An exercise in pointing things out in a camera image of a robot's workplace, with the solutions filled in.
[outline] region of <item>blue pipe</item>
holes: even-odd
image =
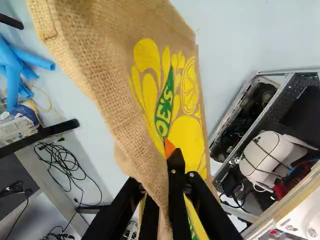
[[[0,35],[0,72],[7,78],[7,111],[17,106],[19,92],[25,98],[33,96],[21,82],[20,74],[27,80],[39,77],[24,62],[51,71],[56,68],[54,62],[13,47]]]
[[[39,66],[40,68],[47,69],[50,71],[53,71],[56,69],[56,64],[50,60],[38,57],[29,52],[23,51],[18,48],[14,48],[12,46],[9,46],[9,47],[11,48],[12,52],[15,53],[15,55],[24,62]]]

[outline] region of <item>jute tote bag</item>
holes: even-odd
[[[143,184],[169,229],[164,142],[181,148],[186,172],[210,183],[195,34],[167,0],[27,5],[38,37],[100,110],[118,165]]]

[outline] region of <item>black cable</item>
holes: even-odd
[[[276,145],[276,147],[278,146],[279,142],[280,142],[280,137],[279,135],[276,133],[277,137],[278,137],[278,143]],[[270,153],[268,153],[266,150],[263,149],[262,146],[260,146],[255,140],[251,140],[251,142],[253,142],[255,145],[257,145],[265,154],[267,154],[268,156],[270,156],[271,158],[273,158],[274,160],[276,160],[280,165],[284,166],[285,168],[287,168],[288,170],[291,170],[290,167],[288,167],[287,165],[285,165],[283,162],[279,161],[278,159],[276,159],[274,156],[272,156]]]
[[[240,203],[238,202],[238,199],[237,199],[236,196],[232,193],[232,194],[231,194],[231,195],[232,195],[232,198],[233,198],[233,200],[235,201],[235,203],[237,204],[237,206],[232,206],[232,205],[231,205],[230,203],[228,203],[227,201],[222,201],[222,200],[221,200],[221,196],[224,195],[224,193],[221,193],[221,194],[220,194],[219,199],[220,199],[220,201],[221,201],[223,204],[225,204],[225,205],[227,205],[227,206],[229,206],[229,207],[232,207],[232,208],[234,208],[234,209],[242,209],[242,210],[245,211],[246,213],[249,213],[247,210],[245,210],[245,209],[243,208],[243,206],[244,206],[245,201],[246,201],[246,199],[247,199],[247,195],[248,195],[249,193],[251,193],[251,192],[252,192],[252,190],[248,191],[248,192],[243,196],[243,202],[242,202],[242,204],[240,204]]]
[[[20,217],[22,216],[22,214],[24,214],[24,212],[26,211],[28,205],[29,205],[29,197],[27,195],[27,193],[31,193],[32,189],[27,188],[27,189],[23,189],[23,184],[24,182],[22,180],[19,180],[17,182],[14,183],[14,185],[9,186],[9,189],[5,189],[4,194],[2,194],[0,196],[0,198],[4,198],[7,197],[9,195],[12,194],[20,194],[20,193],[24,193],[25,194],[25,198],[26,198],[26,205],[24,206],[23,210],[20,212],[19,216],[16,218],[16,220],[14,221],[13,225],[11,226],[11,229],[9,231],[9,233],[7,234],[6,238],[4,240],[7,240],[10,237],[10,234],[12,233],[14,227],[16,226],[18,220],[20,219]]]
[[[246,213],[249,214],[249,212],[243,208],[243,205],[245,204],[245,201],[246,201],[247,196],[245,196],[245,197],[243,198],[242,204],[240,204],[240,203],[238,202],[238,199],[236,198],[236,196],[235,196],[234,193],[231,193],[231,196],[232,196],[233,200],[235,201],[235,203],[238,205],[238,208],[242,209],[243,211],[245,211]]]
[[[102,202],[102,191],[100,189],[100,187],[98,186],[98,184],[96,183],[96,181],[94,179],[92,179],[90,176],[87,175],[87,173],[83,170],[83,168],[80,166],[76,156],[69,151],[68,149],[66,149],[65,147],[63,147],[62,145],[56,145],[53,143],[44,143],[44,142],[39,142],[38,144],[36,144],[33,148],[34,152],[36,153],[36,155],[38,156],[38,159],[46,164],[48,164],[48,169],[47,172],[50,174],[50,176],[52,177],[52,179],[66,192],[69,193],[72,191],[72,184],[74,184],[76,186],[77,189],[79,189],[81,191],[81,199],[80,201],[78,201],[77,199],[74,199],[77,203],[78,203],[78,207],[80,207],[81,205],[84,206],[89,206],[89,207],[94,207],[99,205]],[[49,153],[50,155],[50,160],[45,160],[43,159],[39,152],[37,151],[41,151],[41,150],[45,150],[47,153]],[[68,186],[64,187],[60,182],[58,182],[58,180],[56,180],[56,178],[52,175],[52,173],[50,172],[51,169],[56,169],[59,172],[61,172],[62,174],[64,174],[67,178],[68,178]],[[76,177],[73,175],[73,173],[75,172],[80,172],[83,176],[81,177]],[[96,204],[86,204],[83,203],[83,197],[84,197],[84,190],[76,183],[76,181],[84,181],[85,179],[90,179],[93,184],[96,186],[96,188],[98,189],[99,193],[100,193],[100,199],[98,201],[98,203]],[[61,227],[61,226],[55,226],[44,238],[42,238],[43,240],[48,240],[49,236],[55,237],[57,240],[64,240],[65,236],[68,236],[67,234],[64,234],[64,232],[66,231],[66,229],[68,228],[68,226],[70,225],[70,223],[72,222],[72,220],[74,219],[74,217],[76,216],[77,212],[75,211],[73,216],[71,217],[71,219],[69,220],[69,222],[67,223],[67,225],[65,226],[65,228]],[[52,231],[56,228],[56,227],[61,227],[62,231],[60,234],[55,234],[52,233]]]
[[[280,175],[278,175],[278,174],[276,174],[276,173],[274,173],[274,172],[268,172],[268,171],[264,171],[264,170],[258,169],[259,165],[258,165],[258,167],[255,167],[255,166],[247,159],[247,157],[246,157],[246,155],[245,155],[244,152],[242,153],[242,155],[243,155],[243,158],[251,165],[251,167],[254,168],[254,171],[257,170],[257,171],[259,171],[259,172],[262,172],[262,173],[265,173],[265,174],[274,175],[274,176],[277,176],[277,177],[280,178],[280,179],[284,179],[282,176],[280,176]]]

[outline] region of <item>yellow cable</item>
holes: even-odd
[[[46,113],[50,112],[50,111],[52,110],[52,102],[51,102],[51,99],[50,99],[50,97],[48,96],[48,94],[47,94],[45,91],[43,91],[41,88],[39,88],[39,87],[37,87],[37,86],[35,86],[35,85],[33,85],[33,84],[29,85],[28,87],[29,87],[29,88],[35,88],[35,89],[37,89],[37,90],[38,90],[39,92],[41,92],[41,93],[46,97],[46,99],[48,100],[49,107],[48,107],[47,109],[44,109],[44,108],[42,108],[42,107],[39,107],[39,106],[36,104],[36,102],[35,102],[33,99],[31,99],[31,98],[29,98],[29,99],[27,100],[27,101],[30,101],[30,102],[31,102],[31,106],[33,106],[33,107],[31,107],[31,108],[32,108],[32,110],[34,111],[35,116],[36,116],[36,118],[38,119],[40,125],[44,128],[44,125],[43,125],[43,123],[41,122],[41,120],[40,120],[40,118],[39,118],[39,115],[38,115],[38,113],[37,113],[37,109],[38,109],[39,111],[46,112]],[[53,109],[53,112],[61,119],[61,122],[64,121],[63,118],[62,118],[62,116],[61,116],[55,109]]]
[[[31,101],[33,102],[34,106],[39,110],[39,111],[42,111],[42,112],[50,112],[51,111],[51,108],[52,108],[52,103],[51,103],[51,99],[50,97],[46,94],[45,91],[43,91],[41,88],[35,86],[35,85],[31,85],[31,87],[37,89],[38,91],[40,91],[45,97],[46,99],[48,100],[48,103],[49,103],[49,107],[47,109],[44,109],[42,107],[39,107],[35,101],[33,99],[31,99]]]

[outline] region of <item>lemon slice print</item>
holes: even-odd
[[[199,100],[199,85],[195,70],[195,57],[191,57],[185,64],[181,82],[181,103],[186,114],[192,114]]]

